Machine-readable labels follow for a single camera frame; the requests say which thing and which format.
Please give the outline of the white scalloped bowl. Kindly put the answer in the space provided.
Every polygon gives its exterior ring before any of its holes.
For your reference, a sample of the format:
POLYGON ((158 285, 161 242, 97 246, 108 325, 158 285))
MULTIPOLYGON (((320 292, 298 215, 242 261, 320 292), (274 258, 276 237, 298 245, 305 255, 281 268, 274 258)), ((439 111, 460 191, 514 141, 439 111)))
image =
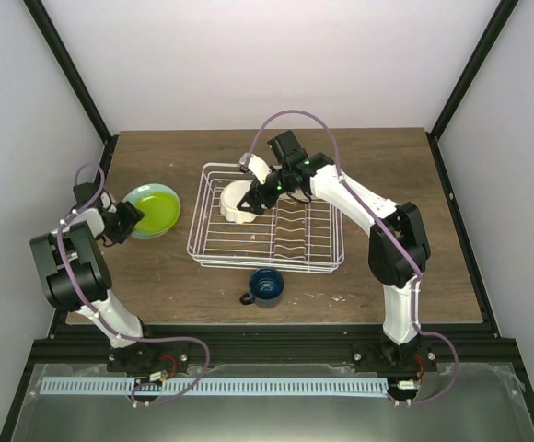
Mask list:
POLYGON ((248 180, 236 180, 229 183, 220 194, 220 214, 226 221, 235 224, 252 223, 257 215, 252 212, 238 209, 238 204, 242 201, 250 189, 251 182, 248 180))

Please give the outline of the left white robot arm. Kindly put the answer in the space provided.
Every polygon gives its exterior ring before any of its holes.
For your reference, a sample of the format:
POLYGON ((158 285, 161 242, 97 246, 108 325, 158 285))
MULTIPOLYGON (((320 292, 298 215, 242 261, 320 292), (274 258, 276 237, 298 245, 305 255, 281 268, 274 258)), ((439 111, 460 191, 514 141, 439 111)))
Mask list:
POLYGON ((112 292, 110 270, 98 241, 122 244, 145 218, 130 202, 118 202, 94 182, 73 187, 75 206, 52 231, 32 238, 31 254, 48 302, 90 320, 113 349, 129 346, 128 360, 139 371, 153 370, 159 347, 144 338, 141 320, 112 292))

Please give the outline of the pale green plate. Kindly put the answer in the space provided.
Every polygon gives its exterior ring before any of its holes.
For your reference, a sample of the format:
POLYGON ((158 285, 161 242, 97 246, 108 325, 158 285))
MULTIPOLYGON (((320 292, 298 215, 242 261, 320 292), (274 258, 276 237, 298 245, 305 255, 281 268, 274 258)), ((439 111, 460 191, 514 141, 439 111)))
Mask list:
MULTIPOLYGON (((130 202, 134 205, 134 203, 138 199, 152 192, 167 192, 167 193, 174 195, 180 200, 180 197, 177 195, 177 193, 173 189, 171 189, 169 186, 166 186, 164 184, 158 184, 158 183, 149 183, 149 184, 144 184, 144 185, 134 188, 132 191, 130 191, 128 194, 126 194, 122 198, 122 202, 130 202)), ((131 234, 131 236, 134 238, 138 238, 138 239, 152 239, 152 238, 158 238, 166 234, 167 232, 168 230, 165 233, 160 234, 160 235, 147 236, 147 235, 139 234, 134 228, 134 231, 131 234)))

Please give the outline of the white wire dish rack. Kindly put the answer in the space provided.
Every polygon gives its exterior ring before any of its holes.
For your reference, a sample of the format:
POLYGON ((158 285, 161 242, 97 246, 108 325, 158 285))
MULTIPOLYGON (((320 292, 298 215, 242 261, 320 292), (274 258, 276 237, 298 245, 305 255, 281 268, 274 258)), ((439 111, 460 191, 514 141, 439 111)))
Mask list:
POLYGON ((340 210, 314 199, 298 203, 282 196, 275 207, 245 224, 220 213, 227 185, 248 180, 236 165, 207 163, 202 168, 187 252, 203 267, 281 272, 332 273, 344 261, 340 210))

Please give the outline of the lime green plate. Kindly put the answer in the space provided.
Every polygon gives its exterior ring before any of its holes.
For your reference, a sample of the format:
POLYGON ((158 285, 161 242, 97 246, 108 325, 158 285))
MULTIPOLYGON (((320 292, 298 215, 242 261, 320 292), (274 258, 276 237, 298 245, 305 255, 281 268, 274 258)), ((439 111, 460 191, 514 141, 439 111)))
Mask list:
POLYGON ((167 192, 149 193, 138 199, 134 206, 144 214, 135 230, 147 236, 165 233, 172 228, 180 215, 180 200, 167 192))

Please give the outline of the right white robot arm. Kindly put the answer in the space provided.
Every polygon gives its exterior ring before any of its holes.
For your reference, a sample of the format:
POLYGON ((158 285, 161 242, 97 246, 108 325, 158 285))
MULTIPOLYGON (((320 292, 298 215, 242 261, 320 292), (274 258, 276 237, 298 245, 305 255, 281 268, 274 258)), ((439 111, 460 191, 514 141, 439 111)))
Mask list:
POLYGON ((383 287, 382 330, 389 342, 381 348, 382 362, 391 370, 403 370, 414 359, 410 342, 421 331, 418 296, 431 255, 420 210, 415 204, 397 204, 368 190, 342 170, 338 158, 321 152, 310 155, 291 131, 269 140, 268 147, 275 167, 250 151, 238 162, 239 170, 252 181, 237 210, 263 215, 282 195, 301 191, 361 227, 369 240, 369 269, 383 287))

